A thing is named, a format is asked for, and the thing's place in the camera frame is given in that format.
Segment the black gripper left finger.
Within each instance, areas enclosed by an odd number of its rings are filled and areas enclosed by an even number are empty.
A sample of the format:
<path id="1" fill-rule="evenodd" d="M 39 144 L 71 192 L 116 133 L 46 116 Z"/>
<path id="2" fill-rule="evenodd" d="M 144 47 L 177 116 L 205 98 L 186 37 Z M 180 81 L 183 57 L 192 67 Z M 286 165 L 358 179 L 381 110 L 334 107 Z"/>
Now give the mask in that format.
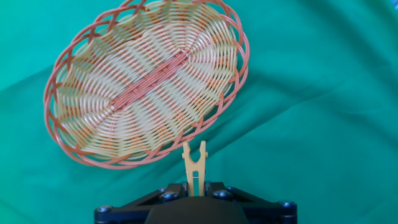
<path id="1" fill-rule="evenodd" d="M 167 202 L 188 197 L 188 184 L 169 184 L 121 207 L 103 205 L 95 210 L 95 224 L 144 224 L 150 211 Z"/>

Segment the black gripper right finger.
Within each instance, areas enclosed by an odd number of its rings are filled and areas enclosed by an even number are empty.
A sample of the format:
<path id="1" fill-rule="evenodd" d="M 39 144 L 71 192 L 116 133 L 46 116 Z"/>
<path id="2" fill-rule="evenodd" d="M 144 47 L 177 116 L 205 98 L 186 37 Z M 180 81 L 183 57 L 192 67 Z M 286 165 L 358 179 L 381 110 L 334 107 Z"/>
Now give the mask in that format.
<path id="1" fill-rule="evenodd" d="M 297 204 L 292 201 L 269 202 L 222 182 L 205 182 L 205 195 L 233 202 L 242 209 L 249 223 L 297 224 Z"/>

